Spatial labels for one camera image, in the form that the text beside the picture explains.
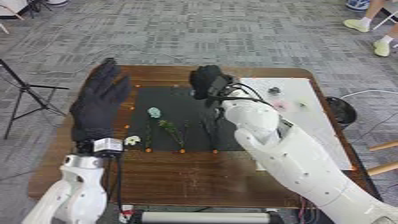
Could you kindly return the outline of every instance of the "small toy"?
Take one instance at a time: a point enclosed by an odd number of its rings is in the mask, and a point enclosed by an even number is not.
[[[152,118],[160,118],[162,112],[160,112],[160,109],[157,107],[152,107],[148,109],[148,113],[150,113]]]
[[[278,87],[272,87],[269,89],[269,94],[276,96],[279,93],[281,93],[281,89]]]
[[[130,136],[127,139],[125,139],[125,145],[137,145],[137,143],[141,142],[141,137],[136,135],[136,136]]]

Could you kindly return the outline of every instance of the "green object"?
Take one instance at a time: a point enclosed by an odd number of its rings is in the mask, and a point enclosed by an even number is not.
[[[178,131],[175,123],[168,120],[160,120],[159,121],[159,126],[166,129],[175,141],[178,142],[178,144],[184,148],[184,136],[182,136],[182,133]]]
[[[157,107],[152,107],[148,109],[148,113],[150,113],[152,118],[160,118],[162,112],[160,112],[160,109]]]

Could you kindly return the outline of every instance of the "shoe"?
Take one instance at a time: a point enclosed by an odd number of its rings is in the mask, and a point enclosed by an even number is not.
[[[359,32],[363,33],[370,32],[370,27],[367,27],[361,24],[361,21],[358,19],[345,20],[343,24],[349,28],[356,29]]]
[[[374,43],[375,46],[375,54],[383,57],[390,56],[390,44],[381,40]]]

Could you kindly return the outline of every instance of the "small white object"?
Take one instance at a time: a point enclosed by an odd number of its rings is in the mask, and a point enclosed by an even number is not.
[[[152,107],[148,109],[148,113],[150,113],[152,118],[160,118],[162,112],[160,112],[160,109],[157,107]]]
[[[141,142],[141,137],[139,136],[130,136],[125,139],[125,145],[136,145]]]

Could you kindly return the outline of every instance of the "cable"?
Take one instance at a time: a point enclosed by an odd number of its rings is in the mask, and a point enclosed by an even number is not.
[[[391,189],[393,187],[397,187],[397,186],[398,186],[398,184],[393,184],[393,185],[388,187],[388,189],[386,189],[386,191],[383,192],[381,195],[388,194],[388,193],[390,193],[390,189]]]
[[[201,209],[198,209],[194,212],[203,212],[205,210],[208,210],[212,207],[205,207]]]
[[[0,179],[0,182],[6,181],[6,180],[9,180],[9,179],[13,179],[13,178],[16,178],[16,177],[20,177],[22,175],[25,175],[25,174],[29,174],[29,173],[34,173],[34,172],[36,172],[36,170],[31,170],[31,171],[27,171],[27,172],[24,172],[24,173],[18,173],[16,175],[13,175],[13,176],[2,178],[2,179]]]
[[[397,114],[398,114],[398,112],[388,117],[388,119],[384,119],[377,123],[377,125],[374,126],[374,128],[370,129],[370,131],[359,136],[359,138],[351,142],[351,144],[354,144],[363,139],[363,137],[372,133],[372,131],[375,130],[375,128],[379,127],[379,125],[390,121],[390,119],[397,116]]]
[[[109,166],[107,166],[107,176],[105,176],[105,192],[109,192],[109,175],[111,175],[111,165],[112,165],[112,158],[109,158]]]
[[[356,96],[358,94],[363,94],[363,93],[368,93],[368,92],[393,93],[393,94],[398,95],[398,92],[393,92],[393,91],[388,91],[388,90],[379,90],[379,89],[370,89],[370,90],[365,90],[365,91],[359,91],[356,93],[347,94],[345,96],[340,97],[340,99],[345,99],[347,97]]]
[[[118,207],[120,207],[121,215],[128,221],[130,219],[123,212],[123,202],[121,202],[121,182],[123,182],[123,159],[121,159],[121,157],[116,157],[116,164],[118,164],[118,196],[116,196],[118,197]]]
[[[210,99],[215,99],[215,100],[251,100],[255,102],[260,102],[267,105],[271,105],[262,99],[256,99],[256,98],[249,98],[249,97],[223,97],[223,96],[210,96],[208,97]]]
[[[304,224],[304,208],[306,208],[306,200],[301,196],[301,203],[303,203],[303,207],[301,207],[301,210],[299,210],[299,223]]]
[[[258,94],[258,91],[253,89],[253,87],[249,85],[246,85],[244,83],[235,83],[235,85],[244,86],[255,92],[258,98],[265,101],[263,97]]]

